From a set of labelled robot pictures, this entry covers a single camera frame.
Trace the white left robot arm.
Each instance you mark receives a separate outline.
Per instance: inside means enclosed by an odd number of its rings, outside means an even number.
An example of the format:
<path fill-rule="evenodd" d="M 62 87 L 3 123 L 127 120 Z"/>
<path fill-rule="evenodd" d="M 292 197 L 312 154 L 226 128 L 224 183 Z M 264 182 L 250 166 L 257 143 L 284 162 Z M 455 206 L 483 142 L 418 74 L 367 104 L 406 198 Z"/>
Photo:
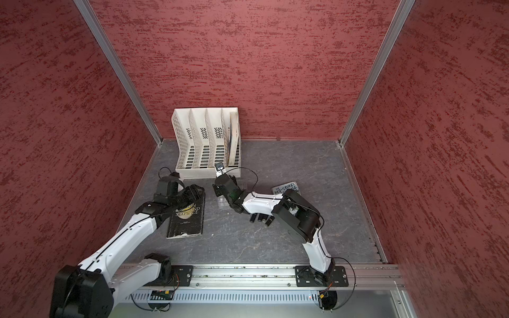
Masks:
<path fill-rule="evenodd" d="M 56 275 L 50 317 L 109 317 L 118 302 L 144 285 L 178 283 L 171 260 L 151 253 L 126 273 L 115 273 L 163 223 L 204 199 L 204 188 L 184 185 L 178 173 L 162 177 L 151 201 L 139 206 L 125 226 L 90 257 Z"/>

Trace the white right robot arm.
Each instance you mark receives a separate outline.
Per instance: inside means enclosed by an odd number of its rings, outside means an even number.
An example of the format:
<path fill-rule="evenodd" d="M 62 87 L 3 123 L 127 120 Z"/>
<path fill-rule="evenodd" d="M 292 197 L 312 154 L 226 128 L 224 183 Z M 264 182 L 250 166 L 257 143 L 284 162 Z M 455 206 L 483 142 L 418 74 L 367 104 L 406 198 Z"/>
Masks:
<path fill-rule="evenodd" d="M 259 217 L 266 225 L 278 221 L 282 228 L 303 245 L 309 258 L 310 272 L 317 284 L 325 286 L 335 268 L 330 253 L 322 244 L 323 219 L 319 211 L 298 192 L 288 189 L 281 194 L 260 194 L 241 189 L 234 176 L 218 172 L 213 183 L 217 197 L 224 197 L 230 208 Z"/>

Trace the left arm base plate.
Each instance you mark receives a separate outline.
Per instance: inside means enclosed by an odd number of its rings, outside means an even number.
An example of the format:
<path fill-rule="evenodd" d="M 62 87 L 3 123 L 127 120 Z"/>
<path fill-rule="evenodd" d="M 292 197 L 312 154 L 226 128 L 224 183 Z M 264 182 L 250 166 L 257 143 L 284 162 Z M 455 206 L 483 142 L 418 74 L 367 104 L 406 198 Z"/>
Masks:
<path fill-rule="evenodd" d="M 191 265 L 172 265 L 170 274 L 163 278 L 149 282 L 144 287 L 189 287 L 194 267 Z"/>

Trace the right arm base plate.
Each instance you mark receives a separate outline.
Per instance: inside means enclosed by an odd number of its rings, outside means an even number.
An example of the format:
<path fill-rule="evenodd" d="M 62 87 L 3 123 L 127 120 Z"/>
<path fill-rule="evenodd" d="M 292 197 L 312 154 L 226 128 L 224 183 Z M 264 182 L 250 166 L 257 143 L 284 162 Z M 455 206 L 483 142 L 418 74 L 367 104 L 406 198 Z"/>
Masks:
<path fill-rule="evenodd" d="M 320 273 L 310 266 L 295 266 L 296 285 L 298 287 L 348 287 L 349 281 L 344 266 L 336 266 L 334 269 Z"/>

